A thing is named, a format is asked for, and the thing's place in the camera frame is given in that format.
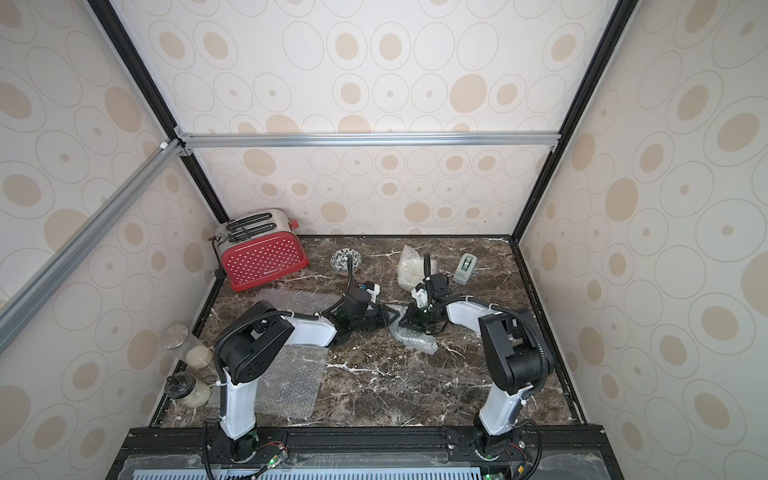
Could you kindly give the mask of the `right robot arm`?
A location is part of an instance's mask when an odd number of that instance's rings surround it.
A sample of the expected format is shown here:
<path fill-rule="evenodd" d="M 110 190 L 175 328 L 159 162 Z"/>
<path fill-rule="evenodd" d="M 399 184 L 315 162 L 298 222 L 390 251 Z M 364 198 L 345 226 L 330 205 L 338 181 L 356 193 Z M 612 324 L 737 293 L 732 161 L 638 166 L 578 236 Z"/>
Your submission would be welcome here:
<path fill-rule="evenodd" d="M 477 451 L 495 457 L 509 441 L 528 399 L 554 370 L 554 360 L 533 313 L 453 295 L 444 275 L 433 273 L 411 290 L 413 302 L 400 324 L 427 335 L 449 323 L 480 335 L 492 387 L 476 421 Z"/>

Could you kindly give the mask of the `black white patterned bowl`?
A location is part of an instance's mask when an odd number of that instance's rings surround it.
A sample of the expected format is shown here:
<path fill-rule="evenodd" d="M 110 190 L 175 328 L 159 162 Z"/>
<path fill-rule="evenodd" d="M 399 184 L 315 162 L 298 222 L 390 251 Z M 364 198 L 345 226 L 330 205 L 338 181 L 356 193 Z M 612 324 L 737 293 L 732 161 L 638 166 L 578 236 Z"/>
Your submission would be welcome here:
<path fill-rule="evenodd" d="M 342 248 L 331 255 L 330 265 L 339 274 L 355 273 L 361 266 L 362 255 L 351 248 Z"/>

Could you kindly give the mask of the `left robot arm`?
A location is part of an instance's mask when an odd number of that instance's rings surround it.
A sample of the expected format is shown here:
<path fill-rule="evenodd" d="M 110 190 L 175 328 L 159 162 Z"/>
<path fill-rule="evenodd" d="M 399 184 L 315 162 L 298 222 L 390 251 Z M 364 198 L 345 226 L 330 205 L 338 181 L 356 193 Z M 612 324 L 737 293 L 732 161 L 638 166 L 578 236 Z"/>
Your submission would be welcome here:
<path fill-rule="evenodd" d="M 352 333 L 390 326 L 401 316 L 393 307 L 353 288 L 321 312 L 296 313 L 260 300 L 217 337 L 214 366 L 220 387 L 219 427 L 230 457 L 238 462 L 256 450 L 255 403 L 259 378 L 287 345 L 332 347 Z"/>

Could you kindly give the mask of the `bubble wrap sheet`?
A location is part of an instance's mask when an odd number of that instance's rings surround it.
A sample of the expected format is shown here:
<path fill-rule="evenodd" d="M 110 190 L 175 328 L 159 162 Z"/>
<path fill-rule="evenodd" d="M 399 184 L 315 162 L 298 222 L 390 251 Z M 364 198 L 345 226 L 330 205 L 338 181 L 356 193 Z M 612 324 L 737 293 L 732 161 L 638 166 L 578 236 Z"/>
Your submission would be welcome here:
<path fill-rule="evenodd" d="M 296 290 L 262 289 L 259 300 L 267 300 L 278 309 L 299 313 L 322 311 L 338 300 L 333 294 Z M 286 345 L 258 380 L 255 401 L 257 423 L 283 426 L 304 423 L 312 416 L 329 349 L 326 347 Z"/>
<path fill-rule="evenodd" d="M 397 283 L 410 292 L 424 279 L 424 259 L 411 246 L 404 246 L 397 265 Z"/>
<path fill-rule="evenodd" d="M 438 343 L 433 336 L 406 328 L 400 325 L 407 308 L 402 305 L 387 305 L 390 311 L 394 311 L 394 316 L 389 331 L 394 338 L 401 342 L 405 347 L 417 350 L 427 355 L 434 355 L 438 351 Z"/>

